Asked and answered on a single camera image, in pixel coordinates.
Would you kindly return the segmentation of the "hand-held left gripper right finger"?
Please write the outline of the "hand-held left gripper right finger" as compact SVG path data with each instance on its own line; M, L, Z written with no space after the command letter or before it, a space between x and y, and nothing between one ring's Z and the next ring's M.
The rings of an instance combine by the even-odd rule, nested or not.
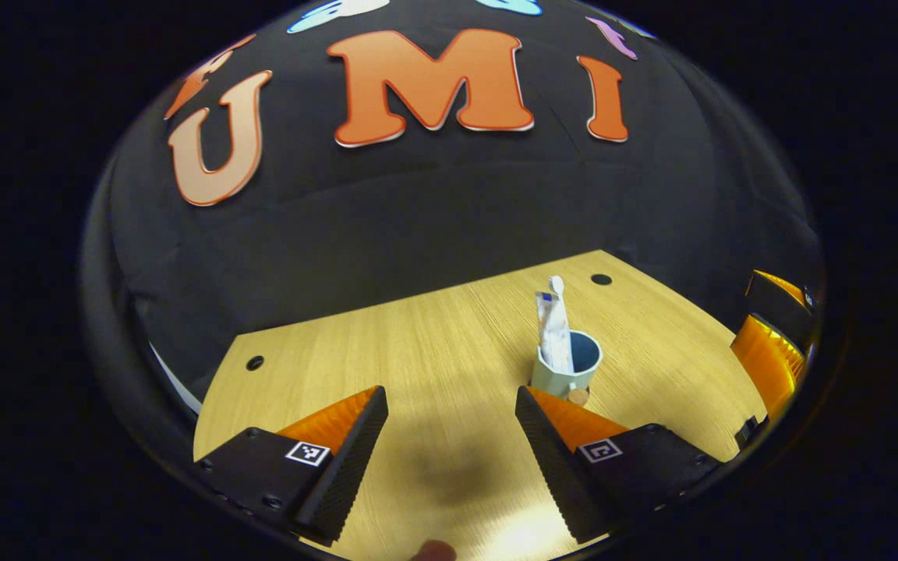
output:
M580 544L662 517L723 465L663 424L628 429L531 386L519 387L514 415Z

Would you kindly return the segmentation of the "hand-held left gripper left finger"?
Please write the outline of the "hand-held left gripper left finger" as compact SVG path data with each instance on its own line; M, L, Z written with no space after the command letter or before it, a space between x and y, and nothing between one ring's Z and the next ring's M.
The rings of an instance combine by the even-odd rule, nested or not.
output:
M207 490L275 531L331 546L388 416L372 386L277 431L240 430L193 463Z

